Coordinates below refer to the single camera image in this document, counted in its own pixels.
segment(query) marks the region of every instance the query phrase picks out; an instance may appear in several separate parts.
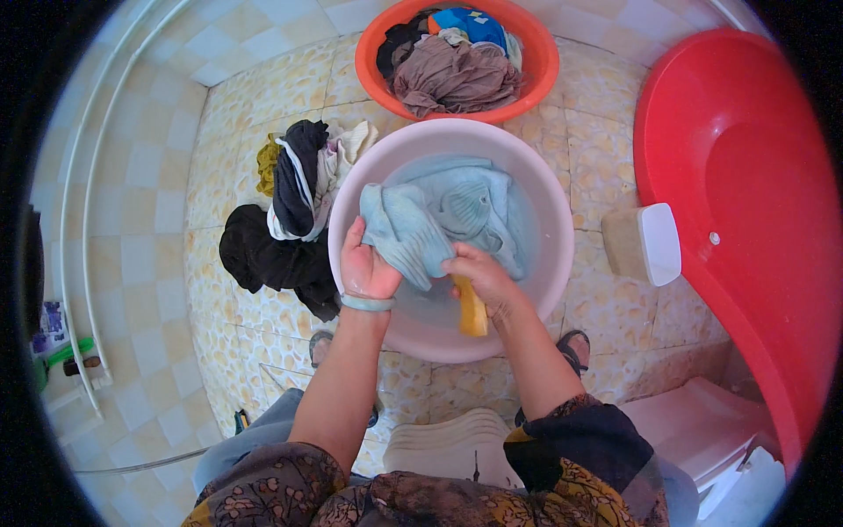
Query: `tiled floor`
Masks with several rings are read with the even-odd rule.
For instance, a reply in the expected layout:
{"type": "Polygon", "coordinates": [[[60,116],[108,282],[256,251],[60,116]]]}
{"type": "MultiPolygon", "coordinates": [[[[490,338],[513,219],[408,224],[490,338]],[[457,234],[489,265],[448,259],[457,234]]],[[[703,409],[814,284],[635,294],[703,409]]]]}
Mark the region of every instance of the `tiled floor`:
{"type": "MultiPolygon", "coordinates": [[[[362,90],[354,73],[359,35],[319,42],[270,59],[211,89],[188,181],[185,270],[202,377],[224,436],[234,411],[254,419],[288,387],[314,373],[307,339],[320,328],[291,292],[250,294],[220,263],[217,244],[230,212],[268,207],[255,191],[255,155],[269,132],[322,119],[330,132],[372,121],[381,137],[410,124],[362,90]]],[[[546,325],[558,337],[584,329],[593,344],[587,388],[606,402],[671,390],[695,375],[718,381],[728,335],[684,278],[663,288],[609,271],[600,219],[636,207],[632,121],[644,67],[607,51],[557,39],[561,71],[537,108],[503,123],[556,172],[571,202],[576,254],[565,298],[546,325]]],[[[441,422],[487,406],[511,419],[518,392],[506,358],[426,363],[383,352],[379,424],[367,431],[355,469],[378,472],[396,424],[441,422]]]]}

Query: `red plastic bathtub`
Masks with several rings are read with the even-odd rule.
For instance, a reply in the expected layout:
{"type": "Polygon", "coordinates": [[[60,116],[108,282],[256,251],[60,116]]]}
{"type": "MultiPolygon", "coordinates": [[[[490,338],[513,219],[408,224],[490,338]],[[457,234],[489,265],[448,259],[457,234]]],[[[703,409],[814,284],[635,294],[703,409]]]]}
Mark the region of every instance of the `red plastic bathtub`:
{"type": "Polygon", "coordinates": [[[840,203],[811,105],[773,43],[707,31],[656,63],[634,143],[642,202],[673,209],[682,274],[752,369],[792,476],[843,316],[840,203]]]}

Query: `orange plastic basin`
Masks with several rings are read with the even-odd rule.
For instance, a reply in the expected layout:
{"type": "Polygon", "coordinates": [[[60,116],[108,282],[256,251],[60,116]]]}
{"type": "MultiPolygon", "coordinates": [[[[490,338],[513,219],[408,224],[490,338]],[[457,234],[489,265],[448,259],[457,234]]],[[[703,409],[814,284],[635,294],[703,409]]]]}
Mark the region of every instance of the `orange plastic basin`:
{"type": "Polygon", "coordinates": [[[707,31],[656,62],[634,139],[642,203],[673,209],[682,274],[744,355],[792,476],[843,318],[840,202],[811,105],[773,43],[707,31]]]}
{"type": "Polygon", "coordinates": [[[372,99],[392,113],[412,121],[426,121],[442,117],[459,117],[475,121],[496,124],[520,116],[536,106],[553,88],[559,73],[559,51],[550,36],[550,31],[526,9],[506,0],[472,0],[471,6],[489,13],[503,28],[516,35],[524,44],[525,85],[521,88],[521,98],[516,102],[490,111],[478,111],[470,114],[430,113],[419,119],[404,108],[386,87],[384,76],[378,71],[375,59],[378,48],[386,40],[386,30],[396,24],[406,24],[424,8],[429,8],[441,0],[404,0],[383,11],[363,31],[354,54],[354,67],[357,78],[372,99]]]}

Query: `light blue sweater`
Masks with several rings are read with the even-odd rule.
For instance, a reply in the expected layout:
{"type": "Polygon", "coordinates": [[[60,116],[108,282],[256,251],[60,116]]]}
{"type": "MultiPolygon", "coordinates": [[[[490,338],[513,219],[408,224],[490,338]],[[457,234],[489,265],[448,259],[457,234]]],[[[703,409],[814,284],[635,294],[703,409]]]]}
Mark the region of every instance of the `light blue sweater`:
{"type": "Polygon", "coordinates": [[[363,243],[416,288],[443,277],[442,261],[454,258],[450,240],[491,254],[514,280],[524,277],[523,258],[507,228],[520,211],[508,202],[512,178],[489,159],[447,157],[405,167],[402,184],[370,183],[360,195],[366,220],[363,243]]]}

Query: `white plastic basin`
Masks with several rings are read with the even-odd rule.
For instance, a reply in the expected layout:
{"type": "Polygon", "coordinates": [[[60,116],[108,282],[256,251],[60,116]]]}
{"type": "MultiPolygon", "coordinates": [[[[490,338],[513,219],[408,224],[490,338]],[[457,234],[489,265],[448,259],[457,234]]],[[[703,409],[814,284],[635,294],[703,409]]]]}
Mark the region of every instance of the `white plastic basin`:
{"type": "MultiPolygon", "coordinates": [[[[574,230],[565,192],[547,163],[526,143],[496,126],[466,119],[417,122],[389,134],[363,155],[346,177],[330,215],[328,249],[334,281],[343,292],[340,249],[360,213],[360,192],[382,183],[400,166],[434,154],[491,159],[521,185],[538,216],[538,248],[530,275],[519,283],[544,320],[555,308],[571,272],[574,230]]],[[[393,310],[384,343],[397,352],[439,363],[467,363],[497,355],[501,340],[490,327],[485,337],[460,335],[453,327],[429,325],[393,310]]]]}

